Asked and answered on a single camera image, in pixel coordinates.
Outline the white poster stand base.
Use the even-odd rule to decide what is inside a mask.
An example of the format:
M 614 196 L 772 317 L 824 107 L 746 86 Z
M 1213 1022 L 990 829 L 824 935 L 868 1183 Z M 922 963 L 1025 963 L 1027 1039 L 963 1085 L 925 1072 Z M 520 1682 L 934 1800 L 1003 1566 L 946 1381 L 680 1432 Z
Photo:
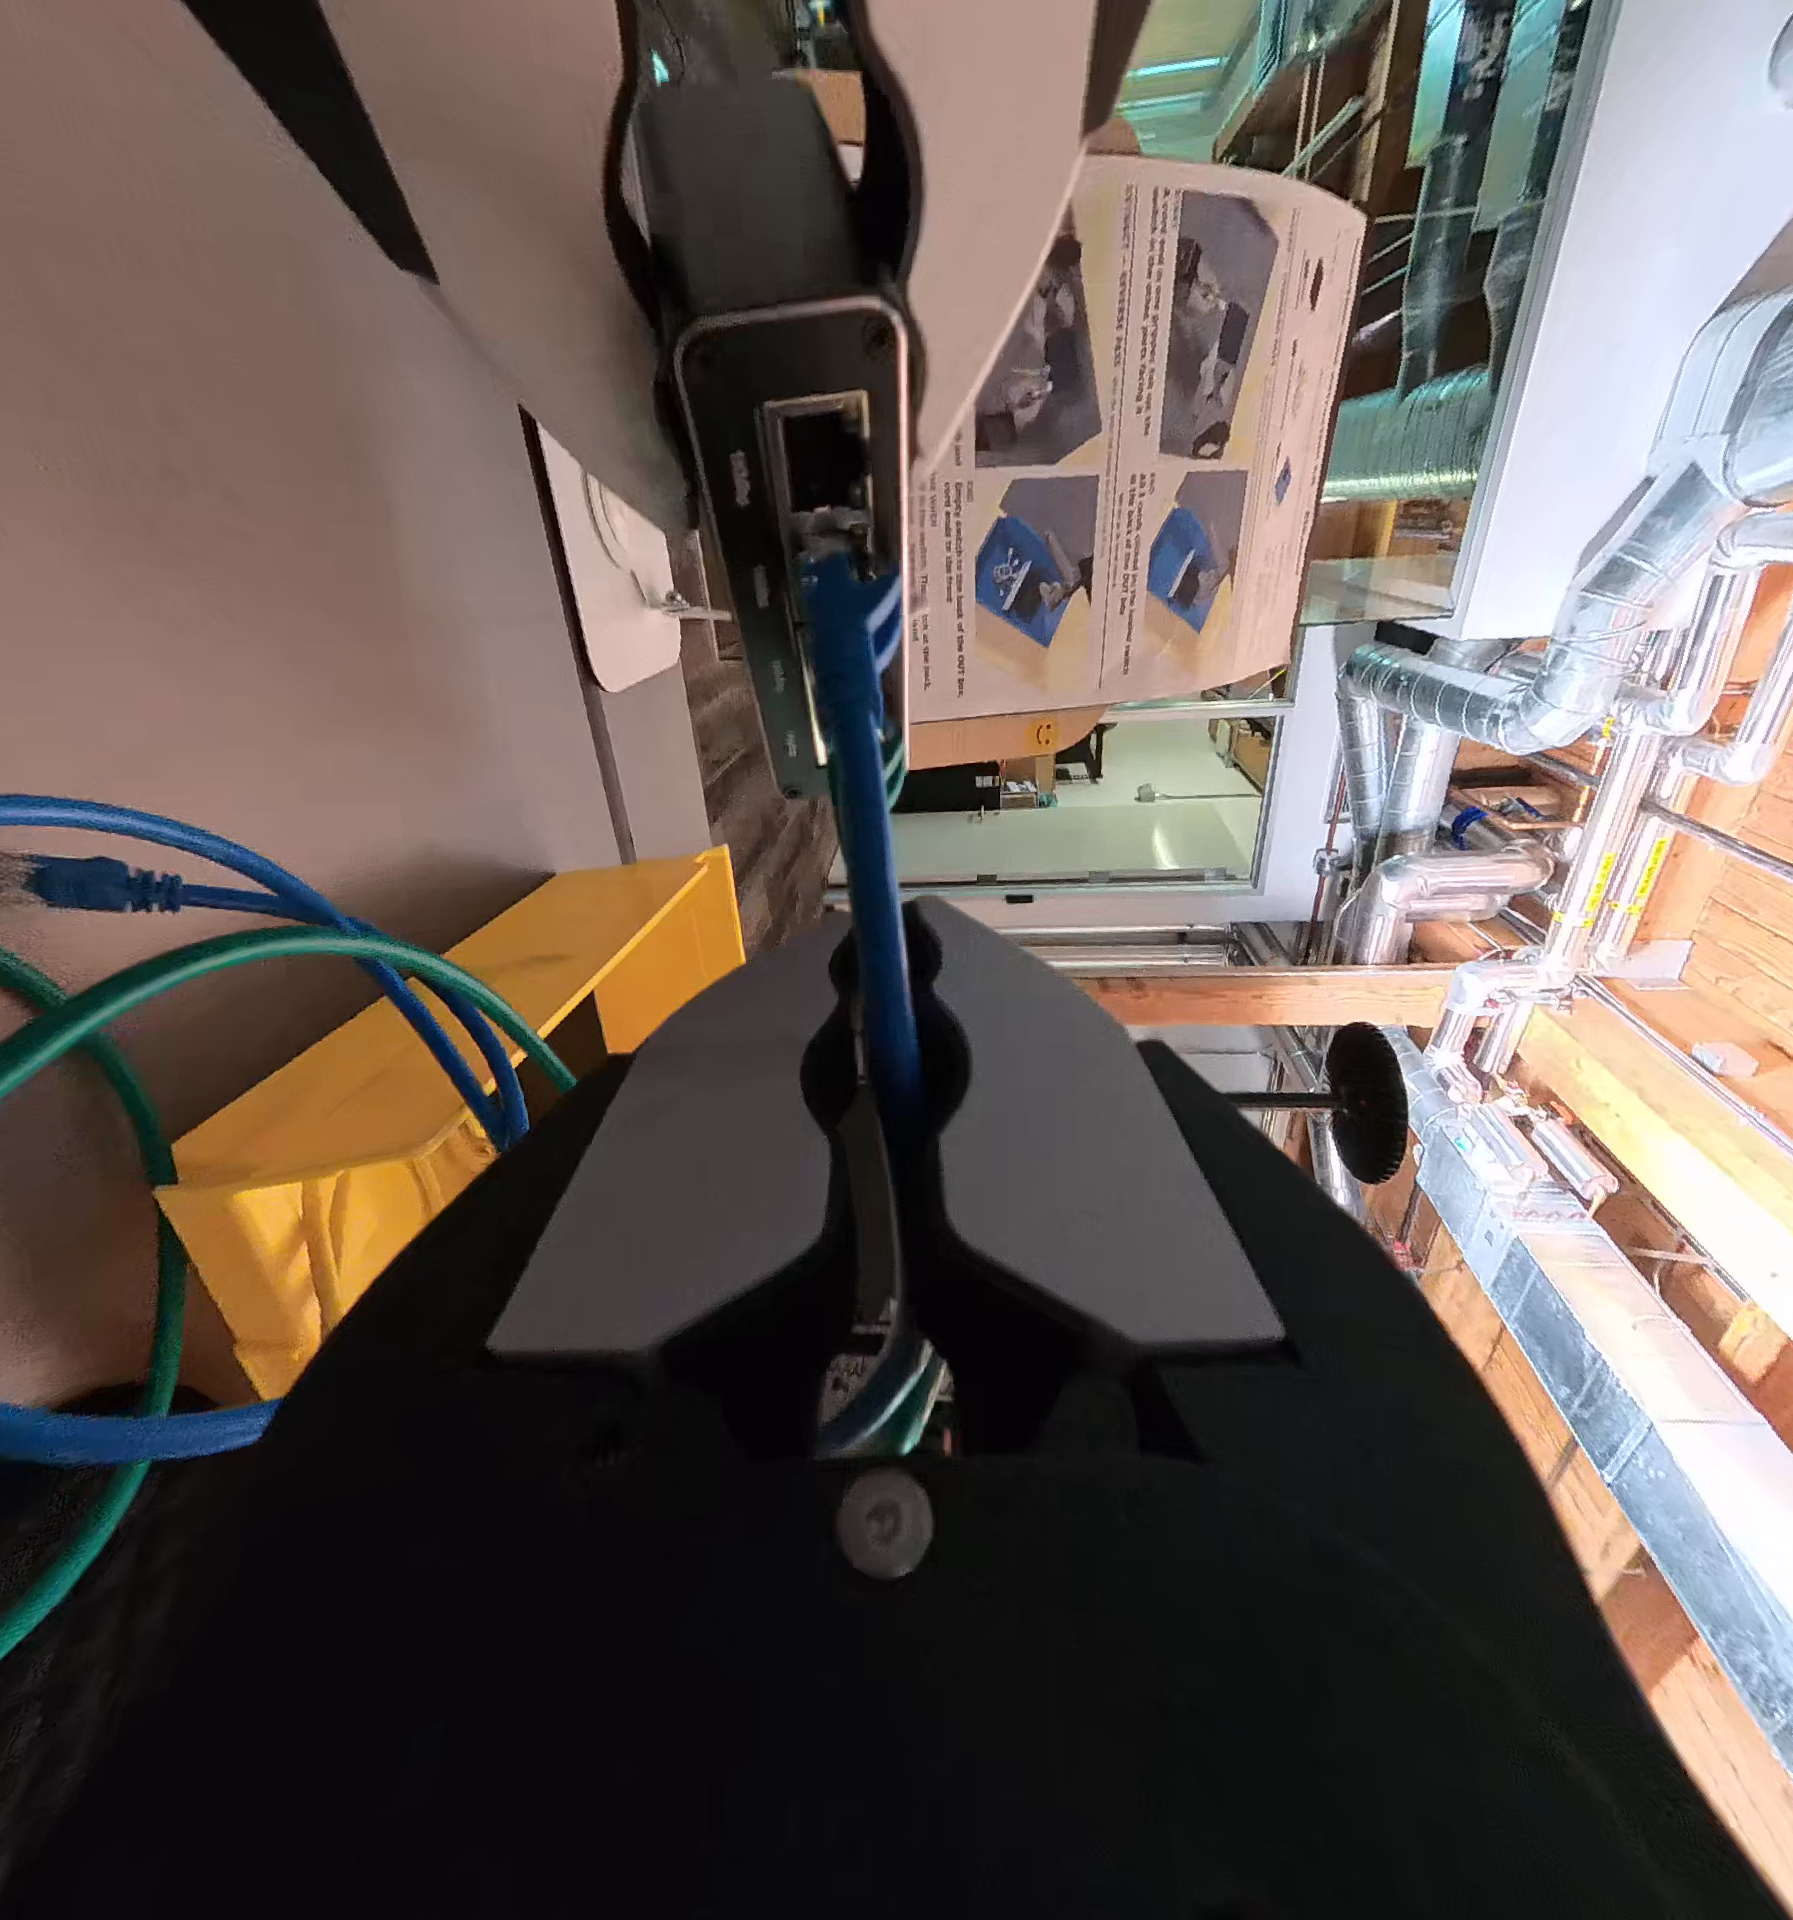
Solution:
M 682 659 L 690 603 L 676 586 L 668 537 L 542 426 L 536 444 L 583 660 L 604 692 L 625 692 Z

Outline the black network switch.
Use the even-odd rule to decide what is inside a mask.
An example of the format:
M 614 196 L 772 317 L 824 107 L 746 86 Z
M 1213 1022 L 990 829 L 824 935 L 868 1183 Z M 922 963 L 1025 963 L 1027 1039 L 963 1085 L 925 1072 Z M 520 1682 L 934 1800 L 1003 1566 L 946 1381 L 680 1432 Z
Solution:
M 909 329 L 859 240 L 812 90 L 661 82 L 636 107 L 663 390 L 696 517 L 790 800 L 827 772 L 802 565 L 901 570 Z

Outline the printed instruction poster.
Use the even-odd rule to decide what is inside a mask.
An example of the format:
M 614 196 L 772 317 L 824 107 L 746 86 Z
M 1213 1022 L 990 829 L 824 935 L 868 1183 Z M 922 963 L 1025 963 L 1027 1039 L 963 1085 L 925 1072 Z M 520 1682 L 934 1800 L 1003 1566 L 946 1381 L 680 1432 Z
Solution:
M 1365 214 L 1212 161 L 1080 160 L 909 509 L 909 712 L 1027 719 L 1287 664 Z

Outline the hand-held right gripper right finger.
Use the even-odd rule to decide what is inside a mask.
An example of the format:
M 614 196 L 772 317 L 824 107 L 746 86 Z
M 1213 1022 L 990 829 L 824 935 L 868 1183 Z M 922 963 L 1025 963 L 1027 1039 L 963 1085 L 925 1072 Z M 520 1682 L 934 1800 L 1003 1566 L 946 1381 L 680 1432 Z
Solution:
M 914 908 L 963 1049 L 936 1137 L 954 1238 L 1117 1357 L 1277 1349 L 1281 1318 L 1126 1028 L 961 910 Z

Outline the cluster of silver ducts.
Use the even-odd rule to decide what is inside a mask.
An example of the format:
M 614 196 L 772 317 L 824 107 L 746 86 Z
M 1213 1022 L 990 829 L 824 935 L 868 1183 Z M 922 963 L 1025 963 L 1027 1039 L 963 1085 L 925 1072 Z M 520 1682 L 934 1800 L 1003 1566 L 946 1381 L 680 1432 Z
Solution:
M 1662 772 L 1773 767 L 1793 710 L 1793 284 L 1701 325 L 1645 482 L 1583 555 L 1532 667 L 1439 664 L 1365 642 L 1352 712 L 1533 755 L 1609 723 L 1609 762 L 1549 933 L 1454 971 L 1410 1059 L 1426 1185 L 1581 1451 L 1793 1781 L 1793 1451 L 1583 1204 L 1543 1175 L 1507 1100 L 1482 1099 L 1480 1025 L 1502 1028 L 1629 959 L 1645 803 Z

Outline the yellow plastic bin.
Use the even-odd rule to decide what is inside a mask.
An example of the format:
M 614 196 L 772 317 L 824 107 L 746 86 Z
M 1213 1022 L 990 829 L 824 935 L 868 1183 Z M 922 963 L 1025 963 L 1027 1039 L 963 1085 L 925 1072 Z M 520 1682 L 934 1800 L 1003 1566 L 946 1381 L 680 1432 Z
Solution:
M 723 848 L 552 876 L 448 957 L 574 1072 L 631 1054 L 743 962 Z M 172 1146 L 155 1188 L 259 1401 L 490 1164 L 495 1146 L 384 1000 Z

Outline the black textured pad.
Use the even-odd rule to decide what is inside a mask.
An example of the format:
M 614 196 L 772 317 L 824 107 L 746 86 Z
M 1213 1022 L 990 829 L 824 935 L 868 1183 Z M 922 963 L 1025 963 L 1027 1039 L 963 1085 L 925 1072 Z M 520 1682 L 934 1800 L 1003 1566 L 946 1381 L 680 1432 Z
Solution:
M 0 1661 L 0 1902 L 133 1705 L 167 1677 L 174 1620 L 254 1451 L 149 1473 L 68 1597 Z M 93 1512 L 105 1470 L 0 1461 L 0 1619 Z

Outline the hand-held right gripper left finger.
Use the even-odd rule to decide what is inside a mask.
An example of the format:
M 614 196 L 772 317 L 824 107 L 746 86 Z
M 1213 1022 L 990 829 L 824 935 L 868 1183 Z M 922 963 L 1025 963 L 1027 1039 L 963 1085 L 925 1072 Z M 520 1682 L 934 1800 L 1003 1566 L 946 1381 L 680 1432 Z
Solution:
M 657 1357 L 847 1227 L 805 1059 L 841 1009 L 832 915 L 639 1047 L 496 1317 L 493 1357 Z

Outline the black floor lamp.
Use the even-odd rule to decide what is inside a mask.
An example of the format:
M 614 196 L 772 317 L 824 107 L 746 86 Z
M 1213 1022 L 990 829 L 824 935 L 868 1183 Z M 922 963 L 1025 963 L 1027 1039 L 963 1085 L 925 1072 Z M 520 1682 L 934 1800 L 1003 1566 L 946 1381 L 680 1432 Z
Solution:
M 1397 1175 L 1410 1139 L 1408 1088 L 1391 1042 L 1365 1020 L 1335 1028 L 1314 1090 L 1248 1090 L 1229 1099 L 1244 1113 L 1305 1115 L 1314 1180 L 1330 1192 L 1377 1185 Z

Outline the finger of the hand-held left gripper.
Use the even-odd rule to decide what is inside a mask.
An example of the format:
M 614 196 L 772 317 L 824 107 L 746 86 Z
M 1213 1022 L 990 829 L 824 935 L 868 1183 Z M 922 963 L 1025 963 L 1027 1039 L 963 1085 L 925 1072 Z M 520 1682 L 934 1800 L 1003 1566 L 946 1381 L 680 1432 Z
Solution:
M 867 2 L 859 202 L 909 331 L 911 456 L 954 441 L 1029 298 L 1148 2 Z
M 335 45 L 427 250 L 437 296 L 577 464 L 658 525 L 692 520 L 661 420 L 658 328 L 625 214 L 625 45 L 604 2 L 333 2 Z

